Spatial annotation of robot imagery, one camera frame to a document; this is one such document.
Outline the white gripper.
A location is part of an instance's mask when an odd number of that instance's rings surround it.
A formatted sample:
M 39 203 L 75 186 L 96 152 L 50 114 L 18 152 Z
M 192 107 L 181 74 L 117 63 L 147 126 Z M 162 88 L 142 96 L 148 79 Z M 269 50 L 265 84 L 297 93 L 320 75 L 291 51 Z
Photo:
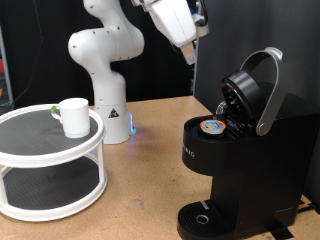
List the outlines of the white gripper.
M 181 51 L 188 65 L 197 61 L 193 43 L 196 28 L 186 0 L 145 0 L 156 28 Z

